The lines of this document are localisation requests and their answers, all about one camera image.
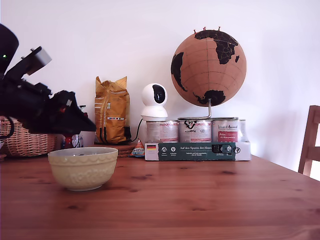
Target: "security camera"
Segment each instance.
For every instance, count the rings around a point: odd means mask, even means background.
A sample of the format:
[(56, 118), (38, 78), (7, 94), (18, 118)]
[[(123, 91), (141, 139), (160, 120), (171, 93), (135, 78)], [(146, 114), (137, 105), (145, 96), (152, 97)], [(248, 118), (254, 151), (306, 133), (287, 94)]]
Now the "security camera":
[(164, 86), (151, 83), (142, 90), (142, 101), (145, 105), (141, 117), (145, 121), (164, 121), (168, 113), (164, 108), (168, 94)]

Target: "wicker basket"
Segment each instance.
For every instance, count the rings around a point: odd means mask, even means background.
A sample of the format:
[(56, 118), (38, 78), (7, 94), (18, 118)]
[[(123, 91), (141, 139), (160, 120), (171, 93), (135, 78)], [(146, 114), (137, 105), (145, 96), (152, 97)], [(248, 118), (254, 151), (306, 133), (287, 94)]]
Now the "wicker basket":
[[(56, 136), (53, 134), (30, 134), (22, 127), (22, 123), (14, 122), (14, 134), (4, 139), (4, 145), (0, 152), (8, 157), (34, 157), (52, 152), (56, 144)], [(10, 132), (10, 122), (2, 120), (0, 123), (0, 135)]]

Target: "wooden chair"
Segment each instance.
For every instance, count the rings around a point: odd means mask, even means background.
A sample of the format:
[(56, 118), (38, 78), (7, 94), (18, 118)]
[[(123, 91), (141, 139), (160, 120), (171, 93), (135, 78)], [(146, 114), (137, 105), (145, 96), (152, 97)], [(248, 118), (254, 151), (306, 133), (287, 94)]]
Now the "wooden chair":
[(309, 177), (312, 161), (320, 162), (320, 146), (315, 146), (319, 124), (320, 106), (312, 105), (309, 108), (298, 169), (299, 173)]

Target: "pet food can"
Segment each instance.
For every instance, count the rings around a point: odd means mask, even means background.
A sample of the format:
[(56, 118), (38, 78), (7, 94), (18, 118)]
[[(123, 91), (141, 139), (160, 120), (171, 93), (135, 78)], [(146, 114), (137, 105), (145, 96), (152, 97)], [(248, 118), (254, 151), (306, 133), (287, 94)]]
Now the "pet food can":
[(177, 143), (178, 121), (147, 121), (146, 143)]
[(246, 142), (246, 120), (213, 120), (213, 142)]
[(180, 143), (211, 143), (211, 120), (180, 120)]

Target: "ceramic bowl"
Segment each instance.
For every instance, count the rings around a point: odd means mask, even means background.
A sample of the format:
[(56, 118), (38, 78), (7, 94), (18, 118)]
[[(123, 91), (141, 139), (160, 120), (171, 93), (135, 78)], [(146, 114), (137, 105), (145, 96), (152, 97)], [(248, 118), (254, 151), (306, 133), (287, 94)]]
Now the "ceramic bowl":
[(80, 147), (48, 153), (55, 180), (71, 191), (97, 189), (115, 171), (118, 150), (111, 147)]

